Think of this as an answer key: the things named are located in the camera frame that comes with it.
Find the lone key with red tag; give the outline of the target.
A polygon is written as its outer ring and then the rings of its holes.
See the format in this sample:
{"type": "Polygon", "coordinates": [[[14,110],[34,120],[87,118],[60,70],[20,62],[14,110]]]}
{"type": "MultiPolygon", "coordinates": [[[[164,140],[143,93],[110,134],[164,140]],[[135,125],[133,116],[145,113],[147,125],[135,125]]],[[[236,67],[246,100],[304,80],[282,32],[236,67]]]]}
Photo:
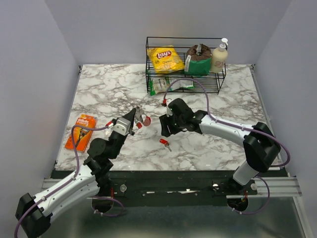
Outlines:
{"type": "Polygon", "coordinates": [[[159,142],[160,142],[161,144],[163,144],[170,152],[172,151],[171,148],[170,148],[170,144],[169,144],[169,142],[168,142],[167,140],[165,140],[165,139],[160,139],[159,142]]]}

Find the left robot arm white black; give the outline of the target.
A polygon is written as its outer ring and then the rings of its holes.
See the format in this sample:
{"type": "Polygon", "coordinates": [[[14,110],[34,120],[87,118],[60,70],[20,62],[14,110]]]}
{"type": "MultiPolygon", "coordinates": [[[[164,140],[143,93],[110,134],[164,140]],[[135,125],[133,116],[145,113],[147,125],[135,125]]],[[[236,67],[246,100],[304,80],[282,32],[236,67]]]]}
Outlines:
{"type": "Polygon", "coordinates": [[[14,237],[22,228],[29,238],[37,238],[51,226],[53,217],[67,206],[90,196],[104,196],[109,192],[107,173],[113,166],[128,135],[133,135],[137,108],[124,116],[112,119],[104,126],[111,129],[108,139],[96,138],[90,143],[88,158],[77,163],[76,170],[36,195],[24,194],[19,198],[15,216],[18,220],[14,237]]]}

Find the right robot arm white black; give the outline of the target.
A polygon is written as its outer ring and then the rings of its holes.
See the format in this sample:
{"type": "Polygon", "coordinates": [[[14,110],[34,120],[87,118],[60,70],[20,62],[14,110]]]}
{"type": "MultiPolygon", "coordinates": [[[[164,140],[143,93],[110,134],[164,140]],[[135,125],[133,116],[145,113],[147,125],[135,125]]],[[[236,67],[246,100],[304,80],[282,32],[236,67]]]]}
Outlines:
{"type": "Polygon", "coordinates": [[[196,132],[229,140],[244,148],[246,161],[228,181],[228,189],[239,194],[259,173],[268,171],[281,146],[265,123],[243,125],[210,116],[207,111],[194,112],[184,100],[177,98],[166,103],[166,113],[159,117],[161,135],[170,137],[180,132],[196,132]]]}

